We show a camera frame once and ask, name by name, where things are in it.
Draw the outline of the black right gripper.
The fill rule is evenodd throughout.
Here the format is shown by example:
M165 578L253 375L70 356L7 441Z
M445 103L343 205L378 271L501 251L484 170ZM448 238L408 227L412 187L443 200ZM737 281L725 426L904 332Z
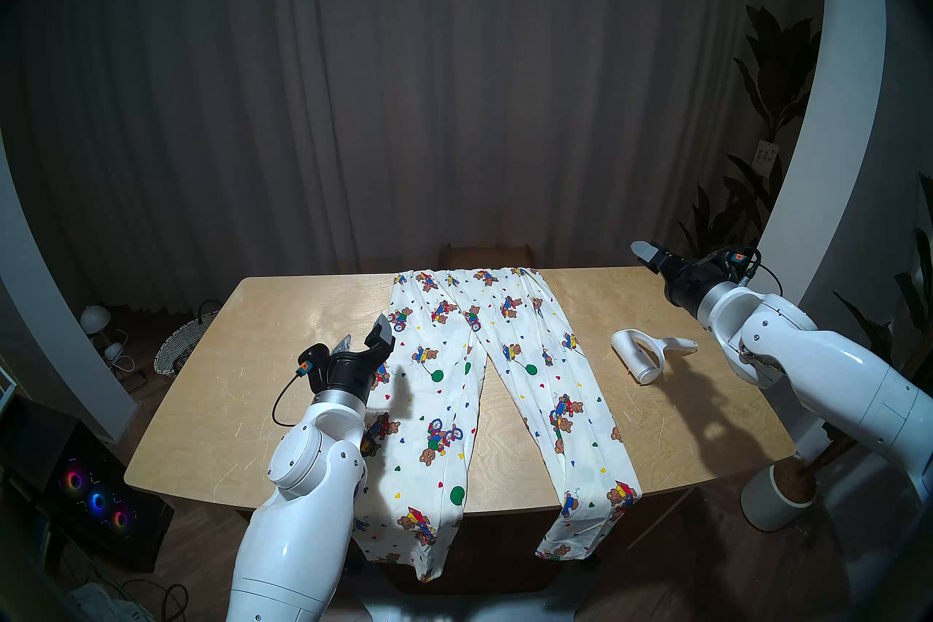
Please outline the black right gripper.
M663 277L664 296L673 306L696 312L701 302L715 286L730 280L730 274L716 263L688 261L672 253L660 253L651 242L632 242L632 252L642 264L651 264L651 271Z

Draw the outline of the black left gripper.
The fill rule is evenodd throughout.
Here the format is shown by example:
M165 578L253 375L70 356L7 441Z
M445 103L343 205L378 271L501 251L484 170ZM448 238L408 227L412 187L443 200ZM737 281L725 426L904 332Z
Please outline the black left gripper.
M341 391L368 402L376 372L393 352L392 324L381 313L365 339L366 352L350 352L352 336L346 335L333 349L325 371L325 390Z

